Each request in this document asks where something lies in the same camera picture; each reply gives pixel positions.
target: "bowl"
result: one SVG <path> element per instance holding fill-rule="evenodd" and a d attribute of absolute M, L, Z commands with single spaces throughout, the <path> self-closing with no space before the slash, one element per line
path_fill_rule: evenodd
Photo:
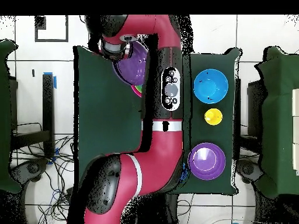
<path fill-rule="evenodd" d="M 204 119 L 210 125 L 217 125 L 222 121 L 222 112 L 216 108 L 211 108 L 204 114 Z"/>
<path fill-rule="evenodd" d="M 216 69 L 201 71 L 193 82 L 195 96 L 206 104 L 218 103 L 225 97 L 227 91 L 227 78 Z"/>
<path fill-rule="evenodd" d="M 122 59 L 113 63 L 113 69 L 116 75 L 126 84 L 142 85 L 145 76 L 145 63 L 147 58 L 147 49 L 138 41 L 131 43 L 133 51 L 128 59 Z"/>
<path fill-rule="evenodd" d="M 196 145 L 188 157 L 191 172 L 201 180 L 214 180 L 225 168 L 224 152 L 213 143 Z"/>

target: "blue bowl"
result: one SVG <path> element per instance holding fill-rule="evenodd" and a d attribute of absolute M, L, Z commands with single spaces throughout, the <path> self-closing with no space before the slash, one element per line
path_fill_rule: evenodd
<path fill-rule="evenodd" d="M 216 69 L 201 71 L 194 80 L 193 91 L 203 103 L 214 104 L 227 94 L 228 81 L 222 72 Z"/>

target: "black frame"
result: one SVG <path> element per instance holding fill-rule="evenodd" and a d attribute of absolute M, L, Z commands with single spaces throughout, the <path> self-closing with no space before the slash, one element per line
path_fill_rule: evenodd
<path fill-rule="evenodd" d="M 11 81 L 16 81 L 16 78 L 10 78 Z M 13 109 L 16 116 L 16 88 L 11 90 L 12 113 Z M 12 136 L 11 148 L 13 150 L 20 149 L 32 144 L 43 142 L 44 155 L 51 159 L 55 152 L 54 143 L 54 87 L 53 76 L 43 75 L 43 130 L 30 132 L 25 134 L 15 134 Z"/>

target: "dark green cloth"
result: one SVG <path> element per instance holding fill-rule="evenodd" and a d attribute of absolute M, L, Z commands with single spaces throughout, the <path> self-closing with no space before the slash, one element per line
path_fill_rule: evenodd
<path fill-rule="evenodd" d="M 210 142 L 219 146 L 226 159 L 223 173 L 214 180 L 200 180 L 190 173 L 187 182 L 183 181 L 172 193 L 198 193 L 198 194 L 236 194 L 236 189 L 231 185 L 232 181 L 232 135 L 233 135 L 233 109 L 235 99 L 235 60 L 240 56 L 240 50 L 233 48 L 224 54 L 191 54 L 191 80 L 185 79 L 184 112 L 192 109 L 191 119 L 191 149 L 203 142 Z M 202 103 L 193 92 L 195 77 L 205 69 L 217 69 L 228 79 L 227 95 L 216 104 Z M 212 126 L 206 123 L 204 113 L 210 108 L 217 108 L 222 112 L 223 119 L 220 124 Z M 190 150 L 185 152 L 184 163 L 187 164 L 187 156 Z"/>
<path fill-rule="evenodd" d="M 292 90 L 299 88 L 299 55 L 285 55 L 270 47 L 258 65 L 268 96 L 262 105 L 262 169 L 256 183 L 268 198 L 299 194 L 299 176 L 293 169 Z"/>
<path fill-rule="evenodd" d="M 9 40 L 0 41 L 0 190 L 19 193 L 20 185 L 9 174 L 11 155 L 11 94 L 9 91 L 8 55 L 16 50 L 16 45 Z"/>
<path fill-rule="evenodd" d="M 112 62 L 78 46 L 79 178 L 98 154 L 140 144 L 141 98 L 115 75 Z"/>
<path fill-rule="evenodd" d="M 141 100 L 114 73 L 112 63 L 94 55 L 83 47 L 79 54 L 79 176 L 87 164 L 100 153 L 133 151 L 140 144 Z M 231 186 L 232 164 L 232 114 L 234 106 L 234 63 L 240 55 L 239 49 L 227 55 L 192 54 L 192 82 L 196 75 L 209 68 L 220 70 L 229 81 L 226 97 L 217 104 L 206 105 L 193 97 L 192 146 L 201 142 L 212 142 L 225 153 L 227 164 L 223 174 L 213 181 L 203 181 L 191 176 L 183 188 L 174 193 L 236 193 Z M 189 70 L 184 68 L 184 81 L 188 81 Z M 185 82 L 185 117 L 190 116 L 192 84 Z M 222 111 L 220 125 L 208 125 L 203 116 L 210 108 Z"/>

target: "chair wheel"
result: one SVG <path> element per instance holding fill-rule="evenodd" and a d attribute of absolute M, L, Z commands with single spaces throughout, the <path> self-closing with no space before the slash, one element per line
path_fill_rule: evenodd
<path fill-rule="evenodd" d="M 250 183 L 251 183 L 250 180 L 248 180 L 247 178 L 244 178 L 244 177 L 242 177 L 242 181 L 243 181 L 243 183 L 245 183 L 245 184 L 250 184 Z"/>
<path fill-rule="evenodd" d="M 41 174 L 38 175 L 37 177 L 33 178 L 31 181 L 32 182 L 38 182 L 41 179 Z"/>

